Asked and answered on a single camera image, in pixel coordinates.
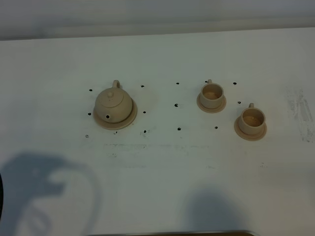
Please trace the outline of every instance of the white surface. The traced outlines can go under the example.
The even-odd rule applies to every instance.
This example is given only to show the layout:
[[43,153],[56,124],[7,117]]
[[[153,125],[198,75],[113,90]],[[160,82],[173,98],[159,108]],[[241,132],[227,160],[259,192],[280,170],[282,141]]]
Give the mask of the white surface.
[[313,27],[313,17],[313,0],[2,0],[0,38]]
[[[314,28],[1,42],[1,235],[312,235],[314,60]],[[114,79],[138,105],[117,134],[87,115]],[[217,114],[196,105],[208,79]],[[250,102],[267,117],[258,142],[233,129]]]

